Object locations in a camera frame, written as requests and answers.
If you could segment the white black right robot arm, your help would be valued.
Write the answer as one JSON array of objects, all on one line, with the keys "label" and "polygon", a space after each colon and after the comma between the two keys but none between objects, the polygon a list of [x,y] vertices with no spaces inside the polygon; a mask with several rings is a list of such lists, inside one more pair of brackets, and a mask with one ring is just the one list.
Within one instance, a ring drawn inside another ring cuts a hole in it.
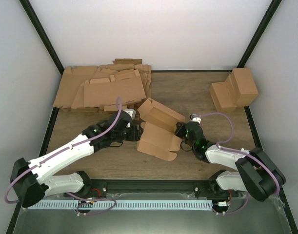
[{"label": "white black right robot arm", "polygon": [[227,190],[247,192],[255,200],[263,202],[278,194],[286,178],[261,148],[235,150],[210,142],[196,121],[178,122],[175,135],[188,144],[195,157],[203,162],[219,164],[232,171],[214,174],[209,190],[221,196]]}]

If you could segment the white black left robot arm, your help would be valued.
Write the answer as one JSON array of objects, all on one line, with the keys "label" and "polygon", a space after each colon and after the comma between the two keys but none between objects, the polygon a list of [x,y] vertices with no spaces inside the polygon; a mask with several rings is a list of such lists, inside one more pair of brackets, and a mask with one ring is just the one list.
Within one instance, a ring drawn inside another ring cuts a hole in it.
[{"label": "white black left robot arm", "polygon": [[47,196],[62,193],[89,196],[92,181],[86,172],[56,173],[79,159],[111,147],[113,143],[138,141],[143,129],[132,123],[135,115],[133,109],[116,112],[108,120],[87,127],[75,139],[44,156],[30,161],[18,159],[10,183],[22,207],[31,207]]}]

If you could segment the brown cardboard box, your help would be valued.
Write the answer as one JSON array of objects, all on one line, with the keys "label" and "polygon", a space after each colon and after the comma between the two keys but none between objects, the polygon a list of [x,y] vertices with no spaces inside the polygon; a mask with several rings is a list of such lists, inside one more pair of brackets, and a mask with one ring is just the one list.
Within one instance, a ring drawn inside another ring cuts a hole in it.
[{"label": "brown cardboard box", "polygon": [[137,142],[137,151],[156,158],[172,161],[180,150],[181,138],[175,135],[178,122],[186,118],[169,107],[148,98],[139,108],[143,133]]}]

